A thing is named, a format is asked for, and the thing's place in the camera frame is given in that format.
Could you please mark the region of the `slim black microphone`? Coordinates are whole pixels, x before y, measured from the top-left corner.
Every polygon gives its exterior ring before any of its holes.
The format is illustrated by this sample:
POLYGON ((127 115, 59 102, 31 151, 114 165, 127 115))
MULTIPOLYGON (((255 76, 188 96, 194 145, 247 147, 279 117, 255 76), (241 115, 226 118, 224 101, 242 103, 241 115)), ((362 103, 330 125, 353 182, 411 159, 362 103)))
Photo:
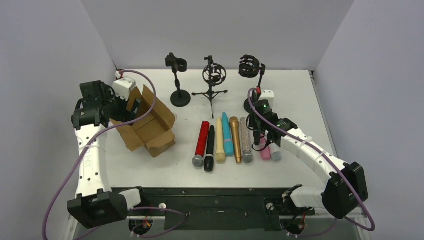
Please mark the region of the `slim black microphone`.
POLYGON ((259 146, 260 145, 260 142, 261 142, 261 139, 262 139, 261 132, 260 131, 257 131, 257 130, 253 131, 253 138, 254 138, 254 145, 255 146, 259 146))

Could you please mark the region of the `gold microphone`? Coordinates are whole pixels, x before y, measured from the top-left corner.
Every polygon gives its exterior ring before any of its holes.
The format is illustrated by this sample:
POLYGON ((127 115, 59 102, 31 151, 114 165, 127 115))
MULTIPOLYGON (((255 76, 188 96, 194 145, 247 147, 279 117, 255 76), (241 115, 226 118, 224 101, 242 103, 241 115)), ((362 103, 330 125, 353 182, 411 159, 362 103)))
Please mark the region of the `gold microphone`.
POLYGON ((232 141, 233 141, 233 147, 234 147, 234 157, 237 164, 242 163, 242 150, 241 150, 239 124, 240 123, 237 117, 233 116, 229 119, 229 125, 231 129, 232 141))

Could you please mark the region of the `pink microphone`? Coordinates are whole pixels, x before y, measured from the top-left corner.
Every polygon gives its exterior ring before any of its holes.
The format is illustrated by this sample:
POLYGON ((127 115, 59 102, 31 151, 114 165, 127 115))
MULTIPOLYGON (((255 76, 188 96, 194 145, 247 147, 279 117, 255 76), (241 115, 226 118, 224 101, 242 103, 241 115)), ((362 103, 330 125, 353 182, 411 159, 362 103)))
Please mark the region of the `pink microphone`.
POLYGON ((259 153, 260 153, 261 159, 263 161, 269 161, 271 159, 270 148, 267 145, 267 140, 266 140, 265 137, 263 137, 263 138, 260 139, 259 150, 260 150, 259 153))

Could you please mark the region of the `blue microphone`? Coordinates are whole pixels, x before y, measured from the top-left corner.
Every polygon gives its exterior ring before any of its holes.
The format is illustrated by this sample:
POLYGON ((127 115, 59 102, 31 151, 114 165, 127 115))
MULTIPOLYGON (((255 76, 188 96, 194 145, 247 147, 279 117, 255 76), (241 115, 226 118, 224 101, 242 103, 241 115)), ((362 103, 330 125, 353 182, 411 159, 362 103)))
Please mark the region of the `blue microphone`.
POLYGON ((230 122, 226 112, 222 113, 221 121, 222 121, 224 152, 227 156, 233 156, 235 153, 234 144, 232 140, 232 133, 230 130, 230 122))

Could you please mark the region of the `silver glitter microphone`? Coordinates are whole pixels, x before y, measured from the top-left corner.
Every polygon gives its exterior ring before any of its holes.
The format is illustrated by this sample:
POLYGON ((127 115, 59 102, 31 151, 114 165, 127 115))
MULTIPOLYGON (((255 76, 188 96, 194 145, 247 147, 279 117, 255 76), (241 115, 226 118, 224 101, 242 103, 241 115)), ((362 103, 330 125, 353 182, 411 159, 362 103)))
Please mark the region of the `silver glitter microphone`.
POLYGON ((240 118, 240 133, 241 133, 241 154, 242 162, 245 164, 251 164, 253 162, 252 147, 250 143, 250 133, 247 127, 247 118, 240 118))

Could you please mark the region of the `white grey microphone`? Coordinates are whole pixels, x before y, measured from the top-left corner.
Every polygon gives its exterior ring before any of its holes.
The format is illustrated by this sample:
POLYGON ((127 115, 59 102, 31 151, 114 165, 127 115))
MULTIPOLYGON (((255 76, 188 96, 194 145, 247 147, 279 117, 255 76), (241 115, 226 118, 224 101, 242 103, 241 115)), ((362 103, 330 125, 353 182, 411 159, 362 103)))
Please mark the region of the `white grey microphone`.
POLYGON ((269 145, 269 150, 270 157, 274 162, 279 162, 282 160, 281 149, 275 143, 269 145))

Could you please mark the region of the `brown cardboard box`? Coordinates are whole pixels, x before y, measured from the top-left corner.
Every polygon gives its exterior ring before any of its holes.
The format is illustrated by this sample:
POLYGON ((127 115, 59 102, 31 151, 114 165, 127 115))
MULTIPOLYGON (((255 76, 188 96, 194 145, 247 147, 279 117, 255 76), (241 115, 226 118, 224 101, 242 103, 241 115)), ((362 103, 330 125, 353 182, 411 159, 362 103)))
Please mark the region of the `brown cardboard box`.
MULTIPOLYGON (((142 91, 135 87, 129 95, 127 109, 133 107, 134 103, 139 103, 136 116, 140 117, 149 110, 153 100, 154 93, 146 85, 142 91)), ((157 98, 153 110, 146 117, 132 125, 119 126, 116 129, 131 152, 145 147, 156 158, 176 143, 172 132, 175 121, 176 116, 157 98)))

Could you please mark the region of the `cream microphone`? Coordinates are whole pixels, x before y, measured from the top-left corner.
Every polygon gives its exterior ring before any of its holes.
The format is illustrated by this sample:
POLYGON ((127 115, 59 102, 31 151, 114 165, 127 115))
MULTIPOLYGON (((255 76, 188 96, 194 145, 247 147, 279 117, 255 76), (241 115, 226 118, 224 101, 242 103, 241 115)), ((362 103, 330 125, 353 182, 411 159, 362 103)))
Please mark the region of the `cream microphone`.
POLYGON ((222 119, 218 117, 216 119, 216 149, 215 149, 215 160, 218 163, 224 163, 226 161, 226 153, 224 149, 224 134, 222 119))

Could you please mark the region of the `clip mic stand round base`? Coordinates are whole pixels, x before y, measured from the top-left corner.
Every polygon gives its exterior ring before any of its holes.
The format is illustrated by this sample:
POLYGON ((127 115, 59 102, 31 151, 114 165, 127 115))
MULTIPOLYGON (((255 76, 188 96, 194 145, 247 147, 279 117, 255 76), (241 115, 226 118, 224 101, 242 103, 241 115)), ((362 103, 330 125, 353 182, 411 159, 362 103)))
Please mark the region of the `clip mic stand round base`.
POLYGON ((176 91, 170 96, 171 104, 178 108, 187 106, 191 101, 191 95, 186 90, 181 89, 181 83, 177 75, 178 72, 184 73, 187 71, 187 61, 183 58, 176 57, 170 52, 165 58, 165 66, 171 68, 176 87, 176 91))

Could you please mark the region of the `tripod shock mount stand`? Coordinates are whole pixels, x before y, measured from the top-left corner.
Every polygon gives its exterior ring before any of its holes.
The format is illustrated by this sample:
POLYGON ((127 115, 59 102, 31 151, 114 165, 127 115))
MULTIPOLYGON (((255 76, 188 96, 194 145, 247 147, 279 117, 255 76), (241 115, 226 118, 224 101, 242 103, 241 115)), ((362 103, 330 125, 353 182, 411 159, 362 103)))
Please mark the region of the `tripod shock mount stand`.
POLYGON ((214 115, 214 108, 213 108, 213 99, 219 94, 226 94, 228 90, 214 91, 213 88, 225 82, 227 78, 227 71, 222 65, 214 62, 212 55, 205 57, 204 60, 207 61, 207 65, 202 71, 202 78, 204 82, 208 84, 208 91, 192 92, 191 95, 192 96, 202 95, 209 100, 210 107, 211 107, 211 117, 212 119, 214 119, 215 115, 214 115))

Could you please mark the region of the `red glitter microphone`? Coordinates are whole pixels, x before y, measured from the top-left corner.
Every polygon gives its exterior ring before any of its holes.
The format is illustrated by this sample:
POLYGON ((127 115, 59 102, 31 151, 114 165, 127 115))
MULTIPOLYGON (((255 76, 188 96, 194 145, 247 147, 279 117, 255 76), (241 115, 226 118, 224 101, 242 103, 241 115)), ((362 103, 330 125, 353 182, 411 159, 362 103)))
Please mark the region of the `red glitter microphone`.
POLYGON ((192 164, 196 168, 200 168, 204 164, 204 154, 205 154, 206 145, 208 141, 209 130, 210 130, 210 123, 208 121, 203 121, 201 123, 201 128, 199 131, 195 154, 194 154, 194 157, 192 158, 192 164))

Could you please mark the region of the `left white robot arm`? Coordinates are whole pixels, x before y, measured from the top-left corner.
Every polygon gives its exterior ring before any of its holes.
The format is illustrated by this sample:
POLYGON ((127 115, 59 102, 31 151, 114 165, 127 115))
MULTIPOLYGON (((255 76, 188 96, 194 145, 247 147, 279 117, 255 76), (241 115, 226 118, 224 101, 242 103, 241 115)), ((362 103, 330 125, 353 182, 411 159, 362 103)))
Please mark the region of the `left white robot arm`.
POLYGON ((78 142, 78 186, 67 210, 87 229, 128 217, 129 210, 141 203, 137 189, 112 191, 107 175, 105 131, 110 120, 135 120, 137 107, 127 109, 134 80, 118 79, 112 85, 100 80, 80 84, 82 98, 71 116, 78 142))

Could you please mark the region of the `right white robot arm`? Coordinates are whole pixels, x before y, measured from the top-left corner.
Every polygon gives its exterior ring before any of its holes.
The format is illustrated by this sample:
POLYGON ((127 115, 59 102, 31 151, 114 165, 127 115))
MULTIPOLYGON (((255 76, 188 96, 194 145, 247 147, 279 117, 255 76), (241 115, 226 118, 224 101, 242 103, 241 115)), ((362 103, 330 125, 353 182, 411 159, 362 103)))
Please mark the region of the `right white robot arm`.
POLYGON ((347 217, 354 209, 363 207, 368 189, 363 167, 349 164, 325 151, 288 118, 279 118, 268 100, 252 102, 248 127, 253 131, 254 144, 265 139, 266 145, 276 145, 297 157, 324 183, 324 187, 301 184, 282 195, 286 211, 292 215, 307 209, 324 209, 336 219, 347 217))

